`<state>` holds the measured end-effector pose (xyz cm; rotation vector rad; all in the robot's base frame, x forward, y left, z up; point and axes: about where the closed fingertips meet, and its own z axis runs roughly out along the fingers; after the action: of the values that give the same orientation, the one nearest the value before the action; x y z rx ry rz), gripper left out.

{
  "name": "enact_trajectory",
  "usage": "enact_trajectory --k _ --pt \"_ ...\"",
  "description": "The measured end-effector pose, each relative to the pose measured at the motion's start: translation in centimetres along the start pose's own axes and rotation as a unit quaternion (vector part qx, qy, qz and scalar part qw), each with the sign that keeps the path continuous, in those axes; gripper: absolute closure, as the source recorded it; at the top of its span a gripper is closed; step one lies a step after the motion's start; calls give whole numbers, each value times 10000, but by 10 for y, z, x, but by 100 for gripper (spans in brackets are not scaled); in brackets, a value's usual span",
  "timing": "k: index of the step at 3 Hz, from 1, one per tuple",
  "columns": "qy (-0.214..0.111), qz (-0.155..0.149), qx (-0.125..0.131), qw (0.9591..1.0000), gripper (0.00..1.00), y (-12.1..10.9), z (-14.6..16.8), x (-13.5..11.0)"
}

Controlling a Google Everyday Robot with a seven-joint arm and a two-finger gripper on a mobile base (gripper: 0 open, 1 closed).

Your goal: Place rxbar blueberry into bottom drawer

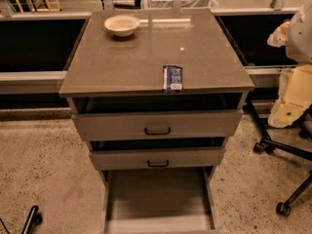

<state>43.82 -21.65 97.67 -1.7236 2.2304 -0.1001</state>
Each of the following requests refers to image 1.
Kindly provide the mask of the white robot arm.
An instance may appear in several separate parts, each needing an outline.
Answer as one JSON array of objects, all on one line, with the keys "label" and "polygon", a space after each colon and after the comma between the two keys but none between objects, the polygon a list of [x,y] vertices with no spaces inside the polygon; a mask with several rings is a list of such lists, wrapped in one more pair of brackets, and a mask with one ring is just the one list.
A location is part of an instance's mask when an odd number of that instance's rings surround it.
[{"label": "white robot arm", "polygon": [[285,128],[300,118],[312,104],[312,0],[306,0],[290,21],[282,23],[268,37],[271,47],[286,47],[296,62],[280,75],[279,97],[268,118],[270,126]]}]

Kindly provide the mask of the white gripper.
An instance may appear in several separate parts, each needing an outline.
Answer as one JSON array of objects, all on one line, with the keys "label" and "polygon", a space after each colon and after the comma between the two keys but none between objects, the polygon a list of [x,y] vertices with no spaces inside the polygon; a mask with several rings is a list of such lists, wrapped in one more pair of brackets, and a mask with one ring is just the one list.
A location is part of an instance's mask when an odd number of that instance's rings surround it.
[{"label": "white gripper", "polygon": [[[279,25],[267,39],[271,47],[285,46],[288,40],[288,21]],[[268,124],[274,128],[285,128],[299,119],[312,105],[312,65],[301,64],[293,69],[283,70],[279,77],[278,99],[274,102],[268,117]]]}]

